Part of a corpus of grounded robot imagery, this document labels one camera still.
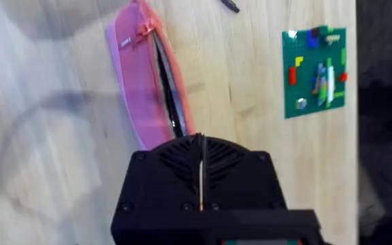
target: pink zipper pouch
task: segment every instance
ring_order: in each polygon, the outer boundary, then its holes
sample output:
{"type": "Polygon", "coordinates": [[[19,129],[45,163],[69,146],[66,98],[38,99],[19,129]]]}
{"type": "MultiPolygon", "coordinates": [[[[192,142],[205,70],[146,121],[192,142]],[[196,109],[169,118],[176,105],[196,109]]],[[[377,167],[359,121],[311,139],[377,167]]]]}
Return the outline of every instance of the pink zipper pouch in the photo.
{"type": "Polygon", "coordinates": [[[132,0],[106,29],[124,103],[143,149],[194,134],[182,74],[160,18],[132,0]]]}

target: yellow lego brick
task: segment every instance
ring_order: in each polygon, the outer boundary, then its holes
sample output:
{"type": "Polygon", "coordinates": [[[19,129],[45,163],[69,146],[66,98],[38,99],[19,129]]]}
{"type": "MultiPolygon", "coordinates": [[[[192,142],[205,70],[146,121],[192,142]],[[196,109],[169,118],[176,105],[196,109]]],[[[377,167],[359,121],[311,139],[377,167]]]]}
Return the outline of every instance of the yellow lego brick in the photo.
{"type": "Polygon", "coordinates": [[[299,67],[300,63],[302,63],[302,61],[304,61],[303,56],[296,57],[296,67],[299,67]]]}

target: screw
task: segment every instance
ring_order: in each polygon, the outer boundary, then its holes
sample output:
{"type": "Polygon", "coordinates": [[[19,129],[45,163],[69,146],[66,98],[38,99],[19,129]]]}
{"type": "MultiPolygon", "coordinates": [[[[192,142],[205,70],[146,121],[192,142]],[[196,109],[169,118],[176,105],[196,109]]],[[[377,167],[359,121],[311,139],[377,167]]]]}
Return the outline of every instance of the screw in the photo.
{"type": "Polygon", "coordinates": [[[137,160],[143,160],[143,159],[145,158],[145,154],[144,154],[144,153],[137,153],[137,154],[135,155],[135,158],[136,158],[137,160]]]}
{"type": "Polygon", "coordinates": [[[128,214],[133,211],[134,205],[130,201],[126,201],[122,204],[122,211],[124,214],[128,214]]]}
{"type": "Polygon", "coordinates": [[[193,207],[193,205],[191,203],[183,203],[182,209],[184,211],[193,211],[195,209],[195,207],[193,207]]]}
{"type": "Polygon", "coordinates": [[[219,211],[219,210],[221,209],[220,205],[218,205],[217,203],[212,203],[212,204],[211,204],[211,208],[212,208],[214,211],[219,211]]]}
{"type": "Polygon", "coordinates": [[[277,201],[269,202],[269,208],[274,210],[280,210],[283,208],[283,205],[277,201]]]}
{"type": "Polygon", "coordinates": [[[260,154],[258,157],[259,157],[259,160],[265,161],[265,154],[260,154]]]}

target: vent grille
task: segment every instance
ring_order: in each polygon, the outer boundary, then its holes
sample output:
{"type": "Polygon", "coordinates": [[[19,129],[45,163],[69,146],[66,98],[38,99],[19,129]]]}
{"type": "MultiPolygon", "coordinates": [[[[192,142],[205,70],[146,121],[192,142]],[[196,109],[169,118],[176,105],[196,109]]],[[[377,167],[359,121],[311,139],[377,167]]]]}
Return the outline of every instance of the vent grille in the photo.
{"type": "Polygon", "coordinates": [[[214,190],[244,158],[245,154],[231,145],[208,141],[209,188],[214,190]]]}
{"type": "Polygon", "coordinates": [[[189,140],[169,145],[159,153],[159,160],[169,168],[193,194],[197,195],[198,186],[194,185],[194,173],[189,165],[190,145],[191,142],[189,140]]]}

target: wooden table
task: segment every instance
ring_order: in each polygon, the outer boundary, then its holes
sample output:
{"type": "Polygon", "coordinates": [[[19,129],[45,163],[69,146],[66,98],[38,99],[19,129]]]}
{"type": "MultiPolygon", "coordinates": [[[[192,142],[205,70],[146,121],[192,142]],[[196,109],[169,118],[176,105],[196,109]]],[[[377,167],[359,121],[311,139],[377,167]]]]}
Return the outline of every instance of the wooden table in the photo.
{"type": "MultiPolygon", "coordinates": [[[[125,1],[0,0],[0,244],[112,244],[137,149],[104,27],[125,1]]],[[[266,150],[290,208],[355,244],[355,1],[150,0],[176,50],[198,131],[266,150]],[[284,119],[281,32],[346,27],[346,106],[284,119]]]]}

